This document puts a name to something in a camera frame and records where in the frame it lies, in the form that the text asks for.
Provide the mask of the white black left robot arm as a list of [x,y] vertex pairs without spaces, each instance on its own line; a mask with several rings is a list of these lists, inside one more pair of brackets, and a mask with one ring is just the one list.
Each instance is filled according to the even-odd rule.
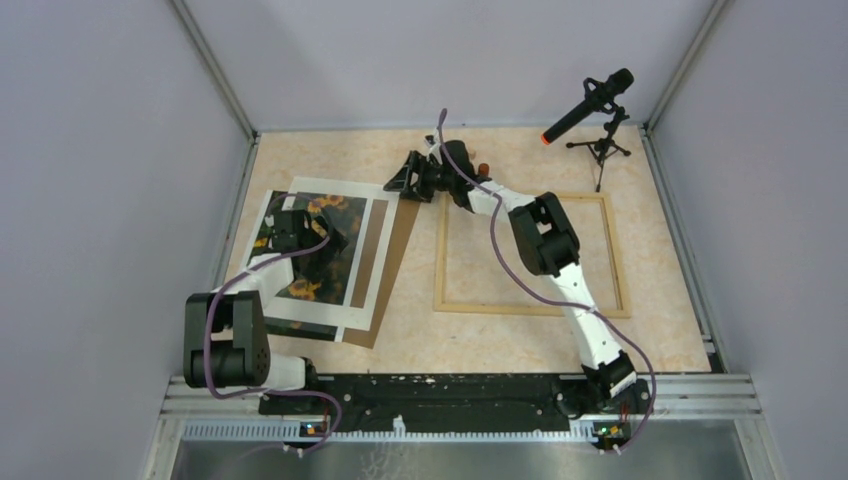
[[324,210],[283,210],[265,223],[266,243],[246,267],[222,286],[187,299],[183,377],[189,387],[205,388],[217,398],[227,387],[282,392],[292,410],[308,413],[319,404],[321,388],[309,379],[306,358],[271,352],[266,309],[298,274],[329,266],[348,241]]

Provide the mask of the white mat board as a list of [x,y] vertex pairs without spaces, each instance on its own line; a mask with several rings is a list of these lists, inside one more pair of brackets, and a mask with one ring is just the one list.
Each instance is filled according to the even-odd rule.
[[286,198],[303,192],[361,197],[368,206],[361,225],[347,302],[342,306],[326,305],[277,296],[266,309],[266,329],[269,334],[293,338],[342,342],[346,329],[368,330],[375,310],[383,266],[387,257],[389,237],[399,200],[376,184],[311,177],[296,177],[282,190],[269,189],[259,205],[250,242],[242,256],[247,266],[250,251],[261,226],[271,193],[282,191]]

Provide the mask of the sunflower photo print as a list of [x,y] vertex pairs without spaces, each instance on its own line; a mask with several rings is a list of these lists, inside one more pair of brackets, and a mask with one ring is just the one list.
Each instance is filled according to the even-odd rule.
[[278,298],[336,306],[347,302],[354,257],[367,206],[367,199],[354,196],[303,192],[286,198],[282,191],[271,193],[269,206],[250,251],[251,257],[270,253],[267,249],[270,234],[267,217],[283,210],[304,209],[312,216],[328,216],[349,240],[348,247],[339,255],[326,255],[319,250],[294,258],[294,280],[276,294]]

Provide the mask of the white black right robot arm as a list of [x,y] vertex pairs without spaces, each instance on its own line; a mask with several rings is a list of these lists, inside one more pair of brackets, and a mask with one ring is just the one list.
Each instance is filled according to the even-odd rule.
[[599,311],[581,265],[578,236],[556,195],[533,196],[498,183],[473,164],[461,140],[440,142],[432,135],[426,139],[428,151],[410,151],[384,191],[419,203],[444,192],[472,214],[507,221],[524,268],[557,291],[550,302],[569,320],[589,404],[612,412],[624,402],[650,400],[623,338]]

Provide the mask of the light wooden picture frame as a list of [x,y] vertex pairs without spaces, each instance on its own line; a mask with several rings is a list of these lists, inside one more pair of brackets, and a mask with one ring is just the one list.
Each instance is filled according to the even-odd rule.
[[[626,276],[620,271],[621,247],[617,235],[617,226],[611,199],[607,193],[584,192],[584,193],[559,193],[561,200],[574,202],[597,203],[600,208],[601,219],[604,227],[605,239],[608,246],[608,259],[616,298],[616,308],[603,309],[602,313],[611,319],[629,319],[632,317],[632,305],[630,292],[627,286]],[[452,202],[443,197],[439,202],[439,220],[437,230],[435,281],[433,309],[437,312],[459,313],[459,314],[491,314],[491,315],[519,315],[536,317],[554,317],[561,314],[556,306],[543,305],[492,305],[473,303],[452,303],[447,300],[447,265],[448,265],[448,233],[449,233],[449,207]]]

